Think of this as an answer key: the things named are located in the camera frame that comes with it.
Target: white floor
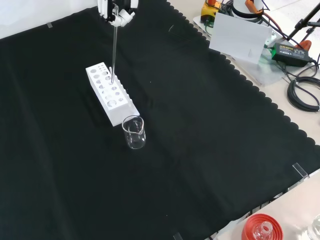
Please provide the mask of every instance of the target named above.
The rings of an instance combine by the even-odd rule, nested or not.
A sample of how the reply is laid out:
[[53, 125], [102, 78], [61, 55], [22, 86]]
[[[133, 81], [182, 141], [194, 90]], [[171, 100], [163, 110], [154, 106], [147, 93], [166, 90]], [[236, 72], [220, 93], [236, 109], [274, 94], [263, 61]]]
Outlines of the white floor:
[[[297, 22], [304, 19], [319, 3], [319, 0], [265, 0], [264, 2], [270, 9], [270, 12], [266, 11], [266, 13], [278, 23], [285, 34], [289, 35], [295, 29]], [[311, 21], [316, 22], [318, 19], [320, 19], [320, 11]], [[306, 35], [308, 28], [300, 30], [293, 39], [300, 42]], [[312, 42], [309, 55], [313, 59], [317, 59], [320, 53], [320, 27], [315, 29], [308, 40]]]

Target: red knob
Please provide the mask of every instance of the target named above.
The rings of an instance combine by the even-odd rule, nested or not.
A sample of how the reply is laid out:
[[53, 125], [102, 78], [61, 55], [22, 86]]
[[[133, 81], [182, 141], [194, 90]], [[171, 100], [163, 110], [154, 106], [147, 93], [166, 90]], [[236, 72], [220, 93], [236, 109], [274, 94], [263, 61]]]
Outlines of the red knob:
[[208, 4], [214, 6], [216, 4], [216, 0], [208, 0]]

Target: yellow device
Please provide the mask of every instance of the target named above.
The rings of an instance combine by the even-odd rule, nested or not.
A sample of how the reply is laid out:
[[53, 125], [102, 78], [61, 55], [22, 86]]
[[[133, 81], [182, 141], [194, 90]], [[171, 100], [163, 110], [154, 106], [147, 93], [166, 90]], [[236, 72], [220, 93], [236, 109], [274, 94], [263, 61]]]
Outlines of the yellow device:
[[201, 9], [201, 22], [213, 23], [216, 18], [217, 12], [219, 12], [221, 2], [216, 0], [206, 0]]

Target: red bottle cap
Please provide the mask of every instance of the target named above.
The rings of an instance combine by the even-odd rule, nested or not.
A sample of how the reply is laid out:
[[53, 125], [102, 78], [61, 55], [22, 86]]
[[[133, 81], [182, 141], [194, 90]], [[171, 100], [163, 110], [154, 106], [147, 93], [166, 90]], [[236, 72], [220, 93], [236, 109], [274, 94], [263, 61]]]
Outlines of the red bottle cap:
[[255, 214], [248, 218], [246, 221], [244, 228], [242, 230], [242, 240], [255, 240], [254, 237], [254, 229], [261, 225], [263, 222], [269, 222], [272, 224], [273, 231], [270, 240], [283, 240], [284, 233], [282, 232], [282, 228], [280, 224], [271, 216], [266, 214]]

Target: white wall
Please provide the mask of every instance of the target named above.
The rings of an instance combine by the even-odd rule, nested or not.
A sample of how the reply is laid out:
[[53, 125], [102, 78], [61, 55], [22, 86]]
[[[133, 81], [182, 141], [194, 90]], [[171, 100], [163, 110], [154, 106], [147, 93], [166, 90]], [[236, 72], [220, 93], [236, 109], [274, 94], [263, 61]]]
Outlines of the white wall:
[[0, 39], [94, 7], [96, 1], [0, 0]]

